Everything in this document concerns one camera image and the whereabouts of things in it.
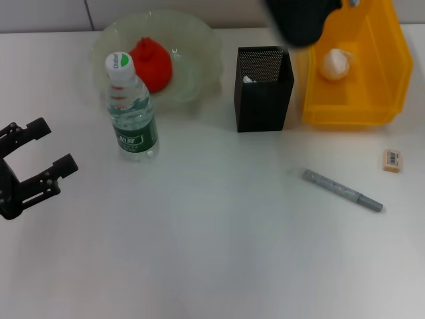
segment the barcode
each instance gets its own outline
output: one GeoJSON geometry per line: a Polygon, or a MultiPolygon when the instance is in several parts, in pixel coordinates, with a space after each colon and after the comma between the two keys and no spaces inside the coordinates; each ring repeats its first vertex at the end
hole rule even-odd
{"type": "Polygon", "coordinates": [[[387,164],[398,166],[398,153],[388,151],[387,158],[387,164]]]}

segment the red object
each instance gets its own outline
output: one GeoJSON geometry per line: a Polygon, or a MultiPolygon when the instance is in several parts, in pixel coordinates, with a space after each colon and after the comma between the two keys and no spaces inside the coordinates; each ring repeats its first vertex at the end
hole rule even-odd
{"type": "Polygon", "coordinates": [[[162,90],[173,76],[170,54],[151,38],[141,38],[130,51],[135,72],[146,84],[150,93],[162,90]]]}

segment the yellow plastic container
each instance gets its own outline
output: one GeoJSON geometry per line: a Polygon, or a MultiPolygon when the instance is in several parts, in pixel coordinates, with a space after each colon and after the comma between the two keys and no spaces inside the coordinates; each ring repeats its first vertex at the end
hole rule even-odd
{"type": "Polygon", "coordinates": [[[321,39],[298,52],[302,120],[324,126],[380,126],[403,109],[413,61],[391,0],[362,0],[327,19],[321,39]],[[331,49],[353,53],[349,75],[330,82],[318,68],[331,49]]]}

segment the plastic bottle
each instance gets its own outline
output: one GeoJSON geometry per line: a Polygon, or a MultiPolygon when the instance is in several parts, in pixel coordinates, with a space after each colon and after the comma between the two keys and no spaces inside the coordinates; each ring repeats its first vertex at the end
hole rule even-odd
{"type": "Polygon", "coordinates": [[[135,74],[133,60],[128,53],[116,52],[105,64],[108,112],[123,156],[131,161],[155,157],[159,146],[151,96],[135,74]]]}

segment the clear bowl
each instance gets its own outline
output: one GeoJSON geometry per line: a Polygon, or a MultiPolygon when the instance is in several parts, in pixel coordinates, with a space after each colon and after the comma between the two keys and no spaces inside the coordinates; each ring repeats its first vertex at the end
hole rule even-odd
{"type": "Polygon", "coordinates": [[[130,52],[142,37],[160,43],[173,61],[173,78],[153,95],[155,105],[178,106],[202,97],[205,89],[220,81],[223,66],[221,41],[200,19],[178,11],[158,10],[129,15],[107,27],[94,44],[90,63],[96,86],[108,85],[106,57],[130,52]]]}

